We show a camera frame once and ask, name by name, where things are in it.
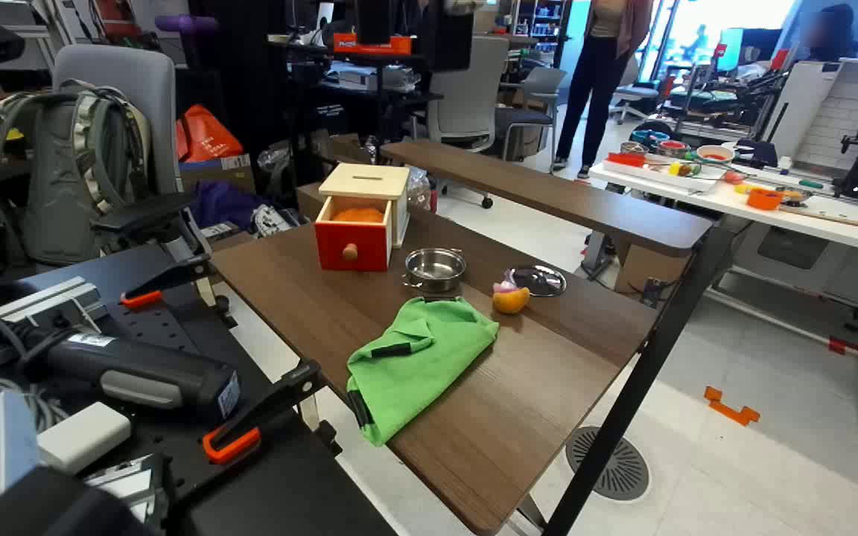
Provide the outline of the green cloth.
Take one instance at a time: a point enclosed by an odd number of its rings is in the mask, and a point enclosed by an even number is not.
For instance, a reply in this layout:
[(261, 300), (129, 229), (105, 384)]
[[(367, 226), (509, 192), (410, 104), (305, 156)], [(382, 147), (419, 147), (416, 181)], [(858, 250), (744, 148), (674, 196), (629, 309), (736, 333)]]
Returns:
[(392, 442), (498, 339), (500, 326), (464, 299), (410, 299), (385, 333), (346, 361), (346, 397), (369, 445)]

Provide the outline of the red wooden drawer box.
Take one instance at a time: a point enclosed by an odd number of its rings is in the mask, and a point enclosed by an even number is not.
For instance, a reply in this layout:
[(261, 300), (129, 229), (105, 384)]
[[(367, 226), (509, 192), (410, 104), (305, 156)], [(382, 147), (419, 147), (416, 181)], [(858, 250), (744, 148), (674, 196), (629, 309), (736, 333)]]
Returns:
[(337, 165), (313, 232), (325, 271), (385, 271), (407, 229), (407, 166)]

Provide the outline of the orange toy fruit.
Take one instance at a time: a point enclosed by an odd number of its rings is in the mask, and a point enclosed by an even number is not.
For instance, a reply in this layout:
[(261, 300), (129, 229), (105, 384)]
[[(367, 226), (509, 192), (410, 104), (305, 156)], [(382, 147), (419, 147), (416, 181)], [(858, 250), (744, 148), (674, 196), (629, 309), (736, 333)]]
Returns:
[(518, 317), (531, 305), (532, 291), (515, 284), (498, 284), (491, 290), (491, 308), (504, 317)]

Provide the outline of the white office chair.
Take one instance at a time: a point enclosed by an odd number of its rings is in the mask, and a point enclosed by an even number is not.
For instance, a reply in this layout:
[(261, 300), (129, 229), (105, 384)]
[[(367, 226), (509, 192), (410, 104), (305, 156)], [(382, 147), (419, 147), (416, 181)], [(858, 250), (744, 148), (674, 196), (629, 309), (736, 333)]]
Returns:
[(477, 37), (464, 73), (439, 73), (427, 128), (436, 143), (467, 153), (486, 153), (498, 138), (498, 87), (506, 68), (509, 43), (504, 37)]

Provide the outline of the orange bag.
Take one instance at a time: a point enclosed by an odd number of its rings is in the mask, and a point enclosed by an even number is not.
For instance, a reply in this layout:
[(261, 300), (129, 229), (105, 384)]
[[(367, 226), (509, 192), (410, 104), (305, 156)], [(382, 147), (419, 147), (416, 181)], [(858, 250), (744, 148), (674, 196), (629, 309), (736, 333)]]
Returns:
[(176, 157), (203, 165), (242, 156), (239, 138), (203, 104), (191, 104), (176, 119)]

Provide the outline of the grey office chair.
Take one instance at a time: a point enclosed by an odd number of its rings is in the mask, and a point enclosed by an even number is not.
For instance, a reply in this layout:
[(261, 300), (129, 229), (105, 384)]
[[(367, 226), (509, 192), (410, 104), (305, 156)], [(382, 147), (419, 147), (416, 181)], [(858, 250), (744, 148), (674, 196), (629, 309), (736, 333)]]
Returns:
[(96, 236), (112, 247), (163, 238), (188, 205), (172, 141), (172, 59), (144, 49), (69, 44), (56, 56), (53, 87), (81, 98)]

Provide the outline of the round floor drain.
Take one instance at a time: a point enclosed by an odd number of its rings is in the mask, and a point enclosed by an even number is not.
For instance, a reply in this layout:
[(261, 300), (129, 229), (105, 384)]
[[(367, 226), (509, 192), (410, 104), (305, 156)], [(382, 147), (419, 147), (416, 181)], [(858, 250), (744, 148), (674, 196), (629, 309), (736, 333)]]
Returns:
[[(582, 427), (570, 445), (565, 445), (565, 461), (571, 472), (582, 467), (588, 458), (591, 446), (596, 445), (598, 430), (596, 427)], [(653, 483), (649, 466), (643, 454), (620, 439), (611, 458), (604, 461), (593, 492), (607, 497), (607, 501), (641, 501)]]

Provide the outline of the standing person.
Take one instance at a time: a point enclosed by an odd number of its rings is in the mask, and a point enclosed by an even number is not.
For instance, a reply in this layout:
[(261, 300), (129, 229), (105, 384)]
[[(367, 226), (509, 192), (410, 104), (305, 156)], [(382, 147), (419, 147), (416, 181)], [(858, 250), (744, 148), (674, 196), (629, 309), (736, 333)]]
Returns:
[(588, 172), (596, 165), (613, 90), (620, 87), (629, 59), (649, 37), (649, 17), (653, 0), (591, 0), (585, 49), (574, 64), (564, 131), (552, 157), (553, 169), (570, 165), (577, 123), (588, 123), (577, 172)]

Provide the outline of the orange bowl on table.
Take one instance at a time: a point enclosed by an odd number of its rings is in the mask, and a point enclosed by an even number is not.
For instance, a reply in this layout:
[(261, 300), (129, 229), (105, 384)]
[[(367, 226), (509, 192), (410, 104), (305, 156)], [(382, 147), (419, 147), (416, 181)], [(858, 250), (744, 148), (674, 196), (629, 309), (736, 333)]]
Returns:
[(751, 210), (760, 210), (760, 212), (778, 212), (780, 202), (784, 202), (780, 192), (763, 192), (763, 189), (757, 189), (757, 192), (748, 193), (748, 205), (751, 205)]

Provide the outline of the grey backpack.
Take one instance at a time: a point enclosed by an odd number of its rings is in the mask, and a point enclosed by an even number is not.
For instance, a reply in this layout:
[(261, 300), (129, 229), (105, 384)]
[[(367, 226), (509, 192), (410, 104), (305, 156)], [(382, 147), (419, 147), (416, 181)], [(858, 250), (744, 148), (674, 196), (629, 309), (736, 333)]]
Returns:
[(0, 98), (0, 166), (11, 131), (21, 131), (29, 147), (29, 192), (17, 210), (17, 238), (26, 260), (72, 265), (106, 253), (112, 245), (91, 229), (91, 148), (81, 98), (60, 90)]

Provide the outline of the white power adapter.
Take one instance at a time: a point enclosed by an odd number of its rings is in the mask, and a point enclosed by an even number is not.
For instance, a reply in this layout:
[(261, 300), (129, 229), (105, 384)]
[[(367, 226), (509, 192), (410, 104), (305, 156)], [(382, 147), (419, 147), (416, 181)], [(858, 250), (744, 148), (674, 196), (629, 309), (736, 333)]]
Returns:
[(91, 403), (39, 434), (44, 467), (81, 475), (132, 439), (132, 421), (105, 403)]

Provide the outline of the white table with items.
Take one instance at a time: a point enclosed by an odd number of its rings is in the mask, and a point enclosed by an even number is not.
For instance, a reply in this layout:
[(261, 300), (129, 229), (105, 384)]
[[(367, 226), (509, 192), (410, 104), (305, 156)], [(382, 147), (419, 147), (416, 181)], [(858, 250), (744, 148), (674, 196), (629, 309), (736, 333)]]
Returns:
[[(705, 212), (738, 229), (734, 262), (714, 284), (714, 299), (763, 323), (818, 339), (839, 354), (858, 354), (858, 205), (796, 175), (751, 166), (705, 165), (689, 175), (689, 160), (613, 153), (593, 175), (638, 196)], [(748, 205), (751, 192), (780, 192), (778, 212)]]

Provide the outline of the orange-handled clamp front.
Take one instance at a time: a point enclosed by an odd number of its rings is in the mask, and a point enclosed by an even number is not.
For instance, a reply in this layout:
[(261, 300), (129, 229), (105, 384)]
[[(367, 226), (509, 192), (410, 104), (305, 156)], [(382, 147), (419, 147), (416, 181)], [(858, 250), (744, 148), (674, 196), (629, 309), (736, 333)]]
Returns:
[(200, 439), (211, 466), (233, 466), (299, 416), (299, 406), (322, 387), (313, 361), (302, 361), (264, 387), (246, 409)]

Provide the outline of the orange-handled clamp rear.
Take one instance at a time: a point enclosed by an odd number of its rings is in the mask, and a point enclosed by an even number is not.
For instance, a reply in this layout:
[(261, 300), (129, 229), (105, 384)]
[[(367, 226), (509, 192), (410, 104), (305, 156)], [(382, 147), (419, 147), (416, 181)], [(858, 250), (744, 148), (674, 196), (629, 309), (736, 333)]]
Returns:
[(163, 291), (172, 285), (188, 285), (209, 275), (205, 257), (191, 257), (184, 262), (176, 262), (157, 275), (153, 275), (145, 284), (138, 284), (133, 290), (118, 296), (118, 305), (132, 312), (150, 309), (163, 300)]

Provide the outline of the orange floor bracket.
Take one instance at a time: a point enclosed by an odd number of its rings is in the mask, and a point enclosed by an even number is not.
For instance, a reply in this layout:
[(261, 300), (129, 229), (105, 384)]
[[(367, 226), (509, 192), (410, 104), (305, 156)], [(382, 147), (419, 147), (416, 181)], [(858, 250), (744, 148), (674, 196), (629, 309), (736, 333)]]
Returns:
[(757, 412), (757, 409), (751, 409), (751, 406), (742, 406), (742, 409), (728, 406), (728, 403), (725, 403), (725, 391), (719, 391), (719, 387), (705, 387), (705, 391), (704, 391), (704, 399), (705, 399), (705, 406), (710, 406), (713, 412), (719, 412), (720, 416), (728, 416), (728, 421), (734, 421), (734, 422), (738, 422), (738, 427), (753, 427), (753, 422), (760, 422), (760, 412)]

